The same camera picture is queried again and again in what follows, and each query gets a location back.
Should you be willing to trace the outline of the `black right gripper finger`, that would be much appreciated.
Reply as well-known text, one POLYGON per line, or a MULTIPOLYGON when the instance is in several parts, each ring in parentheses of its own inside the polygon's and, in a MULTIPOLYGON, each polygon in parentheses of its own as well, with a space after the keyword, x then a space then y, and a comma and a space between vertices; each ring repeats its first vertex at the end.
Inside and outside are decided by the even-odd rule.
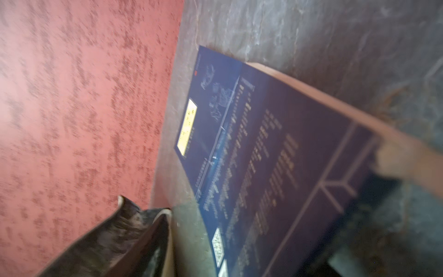
POLYGON ((72 243, 40 277, 171 277, 172 211, 142 210, 118 197, 116 211, 72 243))

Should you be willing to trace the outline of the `navy blue book top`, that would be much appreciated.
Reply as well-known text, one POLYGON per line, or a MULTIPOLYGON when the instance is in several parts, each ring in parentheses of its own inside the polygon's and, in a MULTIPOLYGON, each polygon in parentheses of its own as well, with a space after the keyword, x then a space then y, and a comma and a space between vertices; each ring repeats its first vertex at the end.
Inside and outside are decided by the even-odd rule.
POLYGON ((240 85, 252 85, 246 71, 252 65, 199 46, 175 151, 199 199, 216 148, 233 115, 240 85))

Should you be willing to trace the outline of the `navy blue book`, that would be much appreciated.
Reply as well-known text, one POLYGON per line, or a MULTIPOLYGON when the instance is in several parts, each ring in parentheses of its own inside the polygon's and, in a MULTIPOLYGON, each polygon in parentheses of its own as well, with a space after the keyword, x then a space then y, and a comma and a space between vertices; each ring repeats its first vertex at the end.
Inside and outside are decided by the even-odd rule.
POLYGON ((252 85, 246 71, 252 65, 199 46, 175 151, 199 199, 216 148, 233 115, 240 85, 252 85))
POLYGON ((443 156, 295 78, 244 64, 201 214, 218 277, 305 277, 400 180, 443 193, 443 156))

